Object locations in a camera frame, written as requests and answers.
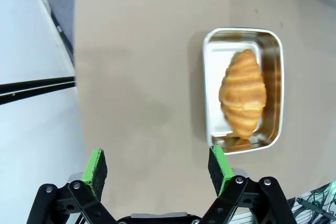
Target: table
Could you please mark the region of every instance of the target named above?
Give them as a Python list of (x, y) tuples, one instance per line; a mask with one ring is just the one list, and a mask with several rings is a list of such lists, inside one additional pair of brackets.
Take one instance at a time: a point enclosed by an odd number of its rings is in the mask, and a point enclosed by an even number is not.
[(105, 149), (103, 204), (116, 217), (187, 211), (215, 199), (205, 135), (202, 42), (257, 27), (284, 48), (285, 106), (272, 147), (230, 155), (288, 198), (335, 179), (335, 0), (77, 0), (76, 71), (87, 149)]

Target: silver container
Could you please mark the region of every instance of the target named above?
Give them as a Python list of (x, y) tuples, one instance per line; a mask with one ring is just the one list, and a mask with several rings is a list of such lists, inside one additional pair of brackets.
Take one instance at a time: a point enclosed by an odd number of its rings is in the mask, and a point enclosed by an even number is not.
[[(219, 88), (232, 57), (251, 49), (257, 57), (267, 92), (266, 106), (253, 136), (252, 147), (232, 148), (239, 137), (225, 120), (218, 100)], [(268, 148), (279, 138), (284, 107), (284, 63), (279, 38), (268, 30), (253, 28), (218, 28), (204, 39), (203, 62), (207, 142), (223, 147), (227, 154)]]

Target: golden brown croissant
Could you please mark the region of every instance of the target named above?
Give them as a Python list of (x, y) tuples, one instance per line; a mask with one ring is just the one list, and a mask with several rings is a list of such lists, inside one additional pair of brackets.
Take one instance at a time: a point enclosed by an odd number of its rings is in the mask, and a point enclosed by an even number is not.
[(233, 131), (249, 139), (266, 105), (266, 88), (255, 54), (241, 52), (227, 69), (219, 90), (222, 110)]

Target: silver screw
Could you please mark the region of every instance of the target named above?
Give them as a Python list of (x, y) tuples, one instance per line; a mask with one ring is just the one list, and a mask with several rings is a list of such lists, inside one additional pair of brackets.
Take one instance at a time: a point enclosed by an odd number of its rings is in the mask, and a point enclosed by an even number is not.
[(264, 184), (265, 184), (266, 186), (269, 186), (269, 185), (271, 184), (271, 180), (269, 180), (268, 178), (266, 178), (266, 179), (264, 180)]
[(237, 183), (237, 184), (241, 184), (243, 181), (244, 181), (244, 180), (243, 180), (242, 177), (238, 177), (238, 178), (236, 178), (236, 183)]
[(80, 187), (80, 183), (76, 182), (76, 183), (74, 183), (73, 186), (74, 186), (74, 189), (78, 189)]
[(46, 188), (46, 192), (47, 193), (50, 193), (53, 189), (52, 189), (53, 187), (52, 186), (47, 186), (47, 188)]

